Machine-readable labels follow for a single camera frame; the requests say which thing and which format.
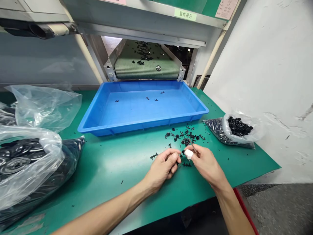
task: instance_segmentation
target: concrete floor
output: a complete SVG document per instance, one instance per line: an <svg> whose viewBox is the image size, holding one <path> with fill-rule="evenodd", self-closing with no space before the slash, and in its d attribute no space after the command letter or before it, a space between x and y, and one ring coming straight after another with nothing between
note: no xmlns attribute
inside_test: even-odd
<svg viewBox="0 0 313 235"><path fill-rule="evenodd" d="M260 235L313 234L313 184L243 185L241 190Z"/></svg>

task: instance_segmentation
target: blue tray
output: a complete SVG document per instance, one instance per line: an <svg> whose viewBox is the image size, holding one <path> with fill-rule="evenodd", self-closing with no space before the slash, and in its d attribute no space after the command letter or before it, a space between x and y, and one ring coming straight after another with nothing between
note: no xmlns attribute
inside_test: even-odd
<svg viewBox="0 0 313 235"><path fill-rule="evenodd" d="M95 136L112 135L189 122L208 112L184 82L107 82L99 87L78 131Z"/></svg>

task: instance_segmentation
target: green label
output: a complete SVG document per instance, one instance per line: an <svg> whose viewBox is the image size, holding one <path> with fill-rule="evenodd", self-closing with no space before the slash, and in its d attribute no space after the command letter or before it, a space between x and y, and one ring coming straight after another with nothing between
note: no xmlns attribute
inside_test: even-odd
<svg viewBox="0 0 313 235"><path fill-rule="evenodd" d="M197 14L179 8L175 8L174 16L191 21L196 21L197 18Z"/></svg>

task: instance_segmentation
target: person's left hand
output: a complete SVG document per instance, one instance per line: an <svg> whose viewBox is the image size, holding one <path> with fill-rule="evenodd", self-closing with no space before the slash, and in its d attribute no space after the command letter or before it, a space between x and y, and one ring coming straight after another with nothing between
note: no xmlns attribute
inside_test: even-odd
<svg viewBox="0 0 313 235"><path fill-rule="evenodd" d="M172 178L177 170L177 163L182 162L180 153L178 149L167 149L155 158L144 178L152 193L156 193L166 179Z"/></svg>

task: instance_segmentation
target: conveyor belt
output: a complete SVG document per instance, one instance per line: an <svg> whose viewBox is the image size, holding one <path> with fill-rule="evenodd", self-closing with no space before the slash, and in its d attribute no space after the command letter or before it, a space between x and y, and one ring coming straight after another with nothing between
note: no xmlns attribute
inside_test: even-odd
<svg viewBox="0 0 313 235"><path fill-rule="evenodd" d="M153 59L141 59L143 55L138 53L141 48L144 53L150 52L151 55L147 56ZM161 71L156 70L157 66L161 67ZM148 43L143 47L140 41L127 40L115 63L115 72L118 79L177 79L179 67L158 44Z"/></svg>

